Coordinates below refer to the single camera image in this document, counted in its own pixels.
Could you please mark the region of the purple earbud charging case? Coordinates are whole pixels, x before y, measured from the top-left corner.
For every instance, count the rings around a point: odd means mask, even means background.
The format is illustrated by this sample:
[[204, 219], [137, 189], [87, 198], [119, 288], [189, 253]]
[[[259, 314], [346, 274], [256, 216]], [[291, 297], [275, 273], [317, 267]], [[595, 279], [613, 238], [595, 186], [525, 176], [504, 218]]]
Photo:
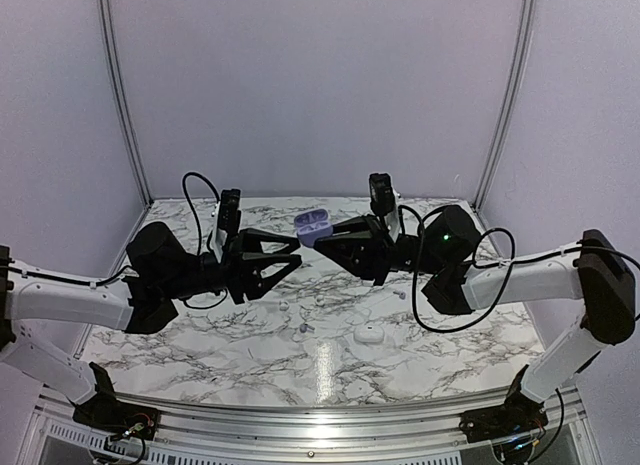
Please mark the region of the purple earbud charging case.
[[313, 248], [318, 239], [333, 234], [329, 212], [324, 208], [305, 211], [294, 218], [294, 227], [300, 244]]

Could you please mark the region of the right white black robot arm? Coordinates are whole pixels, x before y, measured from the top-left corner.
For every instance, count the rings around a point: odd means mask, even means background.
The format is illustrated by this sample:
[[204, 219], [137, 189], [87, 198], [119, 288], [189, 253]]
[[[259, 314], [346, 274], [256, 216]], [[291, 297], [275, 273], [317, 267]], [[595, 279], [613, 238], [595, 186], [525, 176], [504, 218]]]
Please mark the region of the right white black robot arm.
[[484, 234], [459, 206], [441, 206], [420, 217], [410, 235], [401, 225], [365, 215], [334, 226], [315, 240], [315, 251], [352, 275], [376, 285], [391, 272], [421, 274], [429, 280], [411, 294], [423, 294], [442, 315], [479, 312], [483, 318], [503, 304], [552, 299], [580, 300], [583, 310], [536, 360], [514, 378], [510, 399], [495, 423], [515, 433], [565, 381], [584, 370], [603, 350], [634, 333], [637, 261], [614, 249], [598, 230], [541, 254], [480, 262]]

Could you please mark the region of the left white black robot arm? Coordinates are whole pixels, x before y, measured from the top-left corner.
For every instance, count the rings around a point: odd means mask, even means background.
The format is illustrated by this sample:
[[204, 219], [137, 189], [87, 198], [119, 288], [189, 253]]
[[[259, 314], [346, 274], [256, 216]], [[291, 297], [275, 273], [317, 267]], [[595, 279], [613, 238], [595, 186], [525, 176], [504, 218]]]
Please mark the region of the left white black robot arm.
[[257, 300], [302, 263], [294, 237], [254, 228], [224, 233], [224, 242], [193, 254], [163, 222], [145, 226], [127, 245], [128, 265], [110, 278], [38, 269], [1, 249], [1, 361], [62, 393], [106, 430], [125, 423], [107, 373], [73, 358], [27, 326], [30, 319], [84, 323], [152, 335], [178, 315], [177, 302], [212, 293], [234, 303]]

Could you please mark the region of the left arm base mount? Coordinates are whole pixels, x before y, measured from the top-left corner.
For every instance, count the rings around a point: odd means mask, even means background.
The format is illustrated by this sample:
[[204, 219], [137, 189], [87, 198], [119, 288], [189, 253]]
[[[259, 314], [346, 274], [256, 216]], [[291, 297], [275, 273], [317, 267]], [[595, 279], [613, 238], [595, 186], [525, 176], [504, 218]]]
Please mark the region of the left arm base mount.
[[94, 362], [90, 362], [89, 367], [94, 376], [92, 393], [80, 404], [72, 402], [73, 420], [115, 434], [123, 434], [126, 430], [141, 424], [142, 429], [134, 431], [133, 435], [144, 440], [152, 440], [160, 419], [159, 410], [119, 400], [108, 372]]

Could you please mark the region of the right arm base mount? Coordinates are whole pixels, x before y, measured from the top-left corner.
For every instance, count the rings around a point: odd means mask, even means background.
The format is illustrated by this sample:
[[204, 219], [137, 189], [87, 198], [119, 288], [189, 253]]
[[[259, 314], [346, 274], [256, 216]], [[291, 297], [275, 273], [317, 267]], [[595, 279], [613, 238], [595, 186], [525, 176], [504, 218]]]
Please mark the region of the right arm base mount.
[[476, 443], [541, 430], [547, 424], [542, 403], [526, 397], [515, 380], [501, 405], [463, 412], [459, 429], [469, 443]]

